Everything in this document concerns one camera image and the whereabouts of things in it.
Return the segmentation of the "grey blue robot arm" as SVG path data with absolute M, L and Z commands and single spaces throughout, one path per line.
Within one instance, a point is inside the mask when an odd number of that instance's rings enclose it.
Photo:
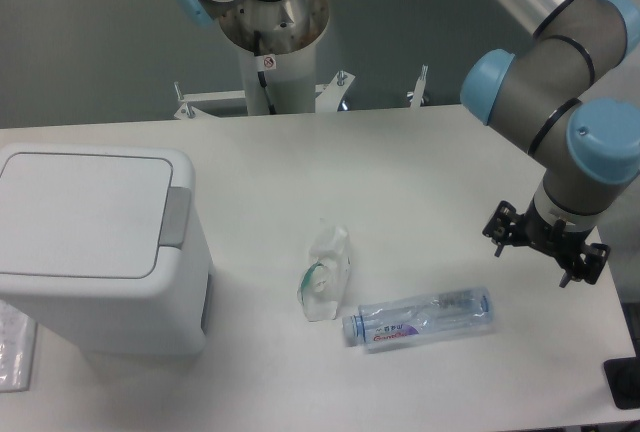
M 589 243 L 599 217 L 639 174 L 639 111 L 581 95 L 639 43 L 631 0 L 498 0 L 535 39 L 525 55 L 486 53 L 468 72 L 462 105 L 544 167 L 524 213 L 501 202 L 484 228 L 498 247 L 552 257 L 565 282 L 595 283 L 610 249 Z M 313 113 L 314 48 L 327 0 L 176 0 L 196 24 L 218 24 L 240 52 L 248 111 Z

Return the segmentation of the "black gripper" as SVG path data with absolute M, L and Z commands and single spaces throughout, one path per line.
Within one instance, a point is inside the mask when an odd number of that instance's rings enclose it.
M 564 220 L 546 222 L 534 204 L 520 217 L 516 208 L 502 200 L 482 230 L 499 257 L 506 246 L 529 247 L 552 257 L 564 270 L 559 286 L 571 281 L 595 285 L 607 264 L 611 248 L 602 243 L 586 244 L 590 230 L 570 231 Z

